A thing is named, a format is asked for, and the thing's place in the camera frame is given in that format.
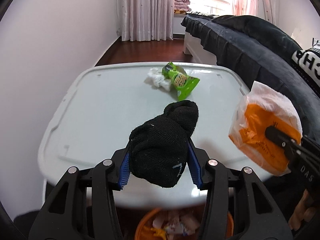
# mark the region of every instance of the bed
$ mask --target bed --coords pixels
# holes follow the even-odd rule
[[[259,81],[287,96],[296,108],[303,133],[320,143],[320,98],[291,64],[301,47],[273,24],[253,16],[188,14],[184,52],[197,63],[236,72],[250,89]]]

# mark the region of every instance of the metal screw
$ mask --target metal screw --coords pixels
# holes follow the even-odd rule
[[[110,160],[110,159],[106,159],[103,161],[103,165],[105,165],[105,166],[110,166],[111,164],[112,164],[112,160]]]
[[[211,166],[217,166],[218,165],[218,162],[216,160],[214,160],[214,159],[208,160],[208,163]]]
[[[248,174],[252,173],[252,169],[249,167],[245,167],[243,170],[245,173],[248,173]]]
[[[75,173],[76,171],[77,171],[76,167],[70,167],[69,170],[68,170],[68,172],[71,173],[71,174]]]

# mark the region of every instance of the black clamp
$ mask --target black clamp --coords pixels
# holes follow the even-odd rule
[[[291,231],[275,201],[254,171],[226,168],[188,142],[188,167],[193,183],[208,190],[200,240],[225,239],[228,220],[228,188],[234,189],[236,240],[290,240]],[[80,171],[71,167],[52,190],[31,228],[30,240],[122,240],[113,190],[121,190],[129,178],[129,145],[111,159]],[[88,236],[86,188],[92,187],[94,238]]]
[[[301,145],[274,126],[266,128],[265,136],[284,149],[288,168],[301,174],[304,185],[314,201],[320,201],[320,146],[304,135]]]

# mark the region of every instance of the wooden floor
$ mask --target wooden floor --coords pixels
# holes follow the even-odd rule
[[[183,53],[183,40],[173,41],[119,41],[106,52],[96,66],[147,61],[192,62],[191,55]]]

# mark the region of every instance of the white wall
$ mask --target white wall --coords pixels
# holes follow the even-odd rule
[[[303,49],[312,46],[312,38],[320,40],[320,16],[310,0],[280,0],[278,27]]]
[[[41,207],[45,128],[116,39],[116,0],[14,0],[1,20],[0,200],[12,219]]]
[[[173,34],[184,34],[185,33],[185,27],[181,25],[181,22],[185,15],[174,15],[173,16],[173,22],[172,22],[172,31]]]

